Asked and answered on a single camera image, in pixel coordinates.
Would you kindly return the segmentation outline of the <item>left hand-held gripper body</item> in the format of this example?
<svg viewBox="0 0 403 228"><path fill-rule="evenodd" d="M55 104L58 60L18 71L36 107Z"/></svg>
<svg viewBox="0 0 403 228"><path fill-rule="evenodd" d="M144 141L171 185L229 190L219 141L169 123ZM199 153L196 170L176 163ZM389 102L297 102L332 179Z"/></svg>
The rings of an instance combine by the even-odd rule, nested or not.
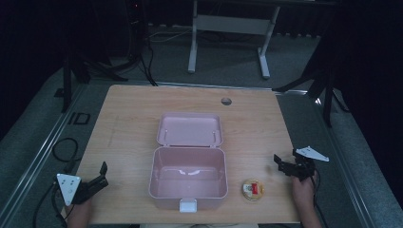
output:
<svg viewBox="0 0 403 228"><path fill-rule="evenodd" d="M56 179L65 205L70 206L81 204L100 192L101 190L96 189L96 185L99 181L106 180L106 176L99 176L90 182L82 182L80 177L67 174L57 174Z"/></svg>

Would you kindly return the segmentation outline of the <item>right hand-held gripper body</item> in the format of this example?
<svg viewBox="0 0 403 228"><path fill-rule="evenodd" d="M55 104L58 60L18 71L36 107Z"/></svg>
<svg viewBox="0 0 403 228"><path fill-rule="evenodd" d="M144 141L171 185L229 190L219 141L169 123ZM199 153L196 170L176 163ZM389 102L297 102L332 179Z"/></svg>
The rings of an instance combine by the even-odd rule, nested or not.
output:
<svg viewBox="0 0 403 228"><path fill-rule="evenodd" d="M330 159L311 146L293 150L294 163L286 162L283 168L287 170L289 176L294 176L300 181L311 178L315 174L315 161L328 162Z"/></svg>

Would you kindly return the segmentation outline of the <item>round yellow snack packet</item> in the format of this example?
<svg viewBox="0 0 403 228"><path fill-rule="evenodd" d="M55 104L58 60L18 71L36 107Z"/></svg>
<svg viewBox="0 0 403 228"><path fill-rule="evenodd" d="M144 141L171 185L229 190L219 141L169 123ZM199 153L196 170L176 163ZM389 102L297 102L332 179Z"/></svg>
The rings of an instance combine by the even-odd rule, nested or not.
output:
<svg viewBox="0 0 403 228"><path fill-rule="evenodd" d="M260 200L264 194L264 186L259 180L246 180L241 187L244 197L251 201Z"/></svg>

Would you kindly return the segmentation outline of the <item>pink plastic storage box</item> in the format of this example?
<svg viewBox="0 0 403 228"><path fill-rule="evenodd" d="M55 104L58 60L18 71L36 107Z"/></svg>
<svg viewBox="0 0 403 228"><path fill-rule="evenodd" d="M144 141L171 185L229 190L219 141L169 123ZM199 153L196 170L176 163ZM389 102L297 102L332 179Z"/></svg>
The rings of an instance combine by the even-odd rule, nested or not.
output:
<svg viewBox="0 0 403 228"><path fill-rule="evenodd" d="M218 115L164 113L148 187L156 206L181 213L220 207L228 194L222 142Z"/></svg>

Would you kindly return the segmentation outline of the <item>person's right hand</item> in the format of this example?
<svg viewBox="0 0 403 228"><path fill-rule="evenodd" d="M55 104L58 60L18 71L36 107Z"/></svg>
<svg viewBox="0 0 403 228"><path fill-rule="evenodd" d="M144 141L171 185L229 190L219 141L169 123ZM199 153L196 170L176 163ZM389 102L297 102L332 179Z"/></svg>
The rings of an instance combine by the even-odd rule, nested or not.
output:
<svg viewBox="0 0 403 228"><path fill-rule="evenodd" d="M293 198L297 207L308 208L314 206L316 185L312 180L300 181L292 177Z"/></svg>

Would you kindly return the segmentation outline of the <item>person's left hand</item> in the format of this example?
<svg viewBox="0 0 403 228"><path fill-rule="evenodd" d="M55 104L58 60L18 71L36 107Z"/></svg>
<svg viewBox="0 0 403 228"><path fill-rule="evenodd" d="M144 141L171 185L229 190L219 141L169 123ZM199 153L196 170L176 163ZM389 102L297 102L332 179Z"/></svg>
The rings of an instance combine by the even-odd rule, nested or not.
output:
<svg viewBox="0 0 403 228"><path fill-rule="evenodd" d="M88 199L81 204L71 204L66 207L68 214L67 223L89 224L91 217L91 200Z"/></svg>

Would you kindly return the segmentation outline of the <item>black tripod stand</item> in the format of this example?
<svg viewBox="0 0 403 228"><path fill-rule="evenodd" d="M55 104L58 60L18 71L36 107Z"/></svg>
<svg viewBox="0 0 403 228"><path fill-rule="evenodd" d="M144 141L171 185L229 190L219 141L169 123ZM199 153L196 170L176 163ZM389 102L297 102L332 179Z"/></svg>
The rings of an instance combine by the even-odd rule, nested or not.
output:
<svg viewBox="0 0 403 228"><path fill-rule="evenodd" d="M335 96L336 72L348 50L350 34L330 32L329 30L320 38L308 64L301 76L287 85L274 88L274 91L285 93L292 88L312 80L307 96L317 99L325 92L322 118L328 127L331 127L332 99Z"/></svg>

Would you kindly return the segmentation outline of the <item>black metal stand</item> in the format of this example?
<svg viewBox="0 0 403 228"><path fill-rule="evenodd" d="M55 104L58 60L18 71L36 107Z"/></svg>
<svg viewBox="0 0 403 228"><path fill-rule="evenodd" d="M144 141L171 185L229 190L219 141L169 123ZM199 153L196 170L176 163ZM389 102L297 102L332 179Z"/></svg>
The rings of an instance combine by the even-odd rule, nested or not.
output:
<svg viewBox="0 0 403 228"><path fill-rule="evenodd" d="M62 112L66 113L68 108L72 103L72 83L71 83L71 73L74 73L83 83L89 82L89 77L85 75L83 66L89 64L91 67L99 70L106 77L118 81L126 82L126 78L118 76L111 69L102 66L101 64L92 61L89 57L85 56L83 53L70 53L67 54L63 62L63 108Z"/></svg>

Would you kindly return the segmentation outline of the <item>dark computer tower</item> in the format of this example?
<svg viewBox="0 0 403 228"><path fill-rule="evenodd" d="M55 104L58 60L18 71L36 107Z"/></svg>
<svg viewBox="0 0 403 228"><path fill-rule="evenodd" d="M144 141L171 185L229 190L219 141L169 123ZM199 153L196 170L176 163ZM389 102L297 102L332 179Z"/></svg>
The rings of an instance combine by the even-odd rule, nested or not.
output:
<svg viewBox="0 0 403 228"><path fill-rule="evenodd" d="M140 57L147 34L145 0L125 0L126 19L129 29L128 60Z"/></svg>

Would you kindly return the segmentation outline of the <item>white metal desk frame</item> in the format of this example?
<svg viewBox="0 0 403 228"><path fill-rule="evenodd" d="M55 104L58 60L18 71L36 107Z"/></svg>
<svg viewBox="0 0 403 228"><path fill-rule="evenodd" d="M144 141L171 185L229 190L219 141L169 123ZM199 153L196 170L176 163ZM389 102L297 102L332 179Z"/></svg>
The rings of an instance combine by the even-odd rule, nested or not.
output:
<svg viewBox="0 0 403 228"><path fill-rule="evenodd" d="M271 74L266 59L266 52L269 47L271 37L275 25L277 23L280 7L275 7L270 19L252 19L252 18L238 18L226 17L218 15L205 15L198 13L199 0L192 0L192 40L189 53L187 71L194 73L196 71L198 42L198 31L215 31L215 32L229 32L229 33L242 33L251 35L261 35L265 37L264 43L257 49L259 57L259 65L261 76L263 79L269 79Z"/></svg>

